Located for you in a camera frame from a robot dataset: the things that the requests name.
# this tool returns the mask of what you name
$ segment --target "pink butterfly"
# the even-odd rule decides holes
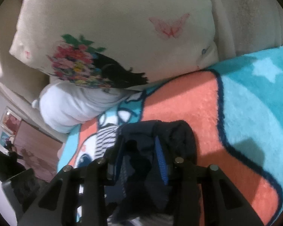
[[[185,25],[186,20],[190,17],[189,13],[185,13],[179,19],[174,22],[165,22],[162,19],[157,19],[155,17],[149,18],[149,20],[153,23],[155,30],[158,34],[164,39],[169,39],[170,37],[178,38],[180,37],[183,29],[182,27]]]

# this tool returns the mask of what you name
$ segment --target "white star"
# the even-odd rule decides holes
[[[270,58],[257,60],[253,63],[253,75],[263,76],[271,83],[275,83],[275,77],[279,74],[283,74],[283,70],[275,66]]]

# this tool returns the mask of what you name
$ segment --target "blanket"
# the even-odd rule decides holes
[[[247,54],[136,93],[75,126],[58,170],[88,165],[110,124],[185,120],[197,163],[217,164],[265,225],[283,210],[283,47]]]

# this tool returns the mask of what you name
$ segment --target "pillow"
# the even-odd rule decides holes
[[[210,0],[24,0],[10,53],[91,88],[129,88],[218,61]]]

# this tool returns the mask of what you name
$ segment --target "black garment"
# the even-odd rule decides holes
[[[145,121],[121,126],[117,136],[123,137],[126,148],[117,184],[105,187],[111,222],[153,213],[172,214],[177,187],[164,184],[155,151],[155,138],[166,144],[176,157],[195,163],[196,144],[190,126],[185,121]]]
[[[23,165],[17,162],[17,153],[9,152],[9,156],[0,151],[0,181],[3,182],[12,176],[25,171]]]

